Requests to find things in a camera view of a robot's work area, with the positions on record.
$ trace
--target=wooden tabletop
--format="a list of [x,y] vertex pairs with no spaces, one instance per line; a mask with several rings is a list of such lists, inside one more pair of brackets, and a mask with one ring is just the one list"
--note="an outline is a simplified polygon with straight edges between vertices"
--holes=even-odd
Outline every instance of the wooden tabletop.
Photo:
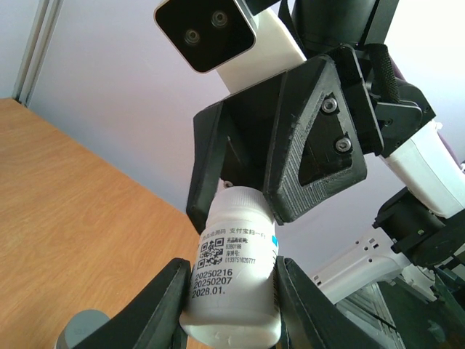
[[53,348],[84,309],[114,316],[197,243],[185,214],[0,100],[0,348]]

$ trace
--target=pill bottle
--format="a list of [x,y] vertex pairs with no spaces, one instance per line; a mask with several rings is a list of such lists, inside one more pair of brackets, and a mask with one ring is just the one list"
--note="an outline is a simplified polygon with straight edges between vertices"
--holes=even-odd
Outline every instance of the pill bottle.
[[275,345],[281,333],[277,255],[275,220],[263,194],[247,187],[219,192],[179,320],[185,332],[217,349]]

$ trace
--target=white arm segment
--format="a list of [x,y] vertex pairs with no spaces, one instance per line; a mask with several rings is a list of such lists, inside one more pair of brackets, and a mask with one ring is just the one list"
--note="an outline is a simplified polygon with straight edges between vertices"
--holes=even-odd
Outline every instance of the white arm segment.
[[272,9],[254,17],[258,25],[255,45],[217,68],[231,93],[236,93],[307,60]]
[[336,304],[372,282],[394,279],[411,264],[404,254],[391,250],[393,244],[382,229],[371,228],[349,250],[309,277]]
[[465,208],[465,174],[430,121],[384,161],[433,213],[450,218]]

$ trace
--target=white plastic housing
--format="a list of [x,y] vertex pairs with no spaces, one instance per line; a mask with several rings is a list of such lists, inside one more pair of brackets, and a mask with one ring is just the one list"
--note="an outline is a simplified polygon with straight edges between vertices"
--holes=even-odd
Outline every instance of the white plastic housing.
[[218,193],[201,234],[186,307],[185,332],[213,348],[270,348],[281,334],[273,268],[275,222],[263,194]]
[[382,229],[372,228],[310,278],[336,304],[372,282],[394,279],[411,264],[391,250],[393,244]]
[[430,121],[384,161],[408,190],[438,216],[465,208],[465,174],[453,160]]
[[231,93],[294,68],[306,60],[299,45],[272,9],[260,12],[254,19],[258,26],[255,45],[217,68]]

